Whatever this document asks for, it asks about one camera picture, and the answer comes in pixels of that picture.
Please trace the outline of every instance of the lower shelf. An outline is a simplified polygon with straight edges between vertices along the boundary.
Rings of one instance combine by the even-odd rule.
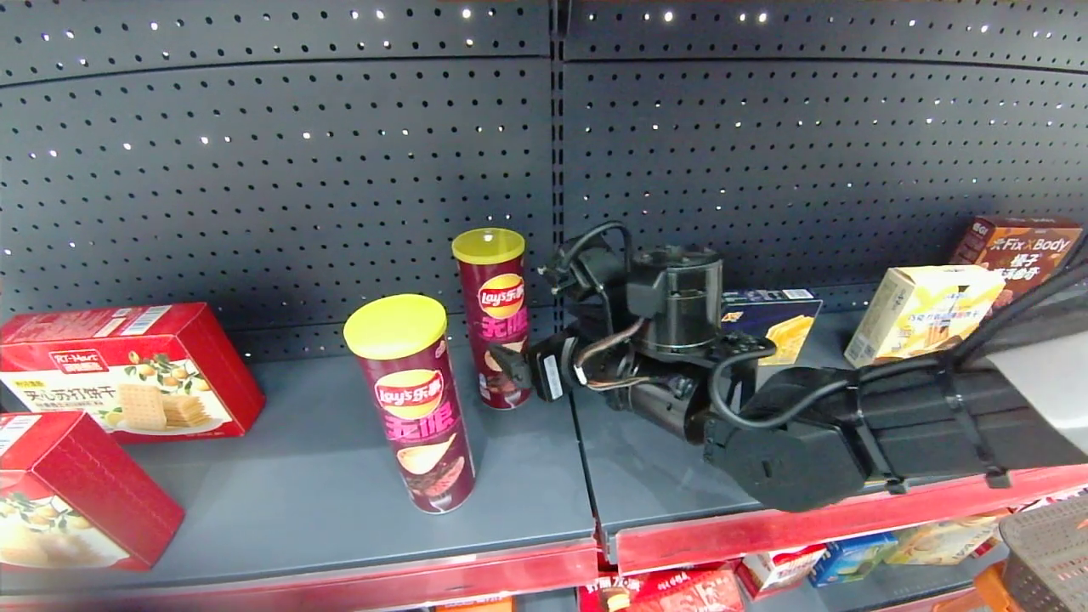
[[[578,610],[574,589],[534,592],[518,597],[517,612],[573,612]]]
[[[880,565],[864,580],[819,589],[805,582],[790,591],[747,602],[746,612],[929,610],[932,599],[967,589],[979,572],[1007,554],[1009,549],[1001,546],[953,566]]]

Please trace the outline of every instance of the black cable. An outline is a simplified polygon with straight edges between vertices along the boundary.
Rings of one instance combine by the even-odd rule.
[[[631,230],[628,230],[627,225],[620,223],[619,221],[606,221],[579,236],[578,240],[574,241],[574,244],[570,245],[570,248],[566,254],[564,254],[559,265],[556,266],[556,270],[561,272],[569,270],[570,262],[574,260],[574,256],[581,253],[591,240],[607,232],[608,230],[619,230],[623,234],[623,269],[628,274],[630,274],[631,257],[633,257],[634,254],[634,250],[632,249],[633,241],[631,238]]]
[[[1053,297],[1058,293],[1070,289],[1078,282],[1081,282],[1085,278],[1088,278],[1088,259],[1074,266],[1070,266],[1047,282],[1035,286],[1022,295],[1016,302],[1010,304],[1001,310],[998,310],[993,317],[987,320],[981,327],[979,327],[978,330],[968,335],[966,340],[961,342],[955,347],[950,348],[947,352],[935,353],[932,355],[924,355],[901,362],[890,362],[879,366],[868,366],[862,368],[857,376],[857,381],[860,383],[865,383],[912,371],[941,369],[942,367],[945,367],[947,364],[959,366],[960,364],[968,360],[976,352],[985,346],[986,343],[997,335],[997,333],[1001,331],[1005,325],[1015,320],[1025,311]],[[811,391],[786,412],[782,412],[771,418],[752,420],[729,409],[729,404],[721,396],[721,390],[719,389],[718,382],[725,376],[726,368],[733,365],[733,363],[735,363],[735,360],[722,362],[715,366],[714,370],[710,372],[710,405],[718,416],[728,420],[732,425],[744,429],[772,429],[781,427],[819,401],[833,393],[843,391],[850,385],[850,381],[848,380],[836,380],[829,382]]]
[[[880,364],[879,366],[865,367],[858,370],[856,380],[858,383],[866,383],[882,378],[899,376],[901,374],[939,368],[941,366],[941,360],[938,358],[939,355],[940,353],[935,355],[923,355],[912,359],[890,362],[887,364]],[[793,406],[783,413],[767,419],[752,420],[729,409],[729,404],[726,403],[725,397],[721,396],[721,389],[718,385],[719,380],[725,376],[726,368],[732,366],[739,359],[726,359],[715,366],[714,370],[710,372],[710,380],[708,384],[710,385],[710,405],[715,413],[735,427],[740,427],[742,429],[774,429],[776,427],[781,427],[819,401],[833,393],[844,391],[851,384],[851,380],[848,379],[829,382],[808,392],[807,395],[802,397],[798,403],[793,404]]]
[[[951,363],[959,366],[964,364],[982,348],[987,342],[993,339],[1004,327],[1017,317],[1042,302],[1053,297],[1058,293],[1065,291],[1080,281],[1088,278],[1088,259],[1074,264],[1061,272],[1054,274],[1047,282],[1036,285],[1019,296],[1015,302],[998,310],[988,320],[984,321],[974,333],[964,339],[956,346],[949,348]]]

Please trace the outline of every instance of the lay's logo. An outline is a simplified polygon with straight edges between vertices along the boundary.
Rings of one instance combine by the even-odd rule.
[[[508,319],[526,303],[526,282],[518,274],[499,274],[483,283],[478,299],[486,315]]]
[[[397,418],[417,420],[442,403],[445,381],[438,370],[401,370],[383,376],[374,384],[382,409]]]

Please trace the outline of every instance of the black plastic basket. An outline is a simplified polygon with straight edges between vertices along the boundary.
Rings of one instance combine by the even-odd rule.
[[[1001,522],[1004,583],[1026,612],[1088,612],[1088,497]]]

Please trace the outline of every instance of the yellow lid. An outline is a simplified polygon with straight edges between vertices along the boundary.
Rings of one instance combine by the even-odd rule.
[[[426,348],[446,333],[446,309],[425,295],[375,299],[344,323],[344,342],[364,359],[390,360]]]
[[[494,266],[526,252],[526,238],[514,230],[479,228],[454,238],[454,257],[475,266]]]

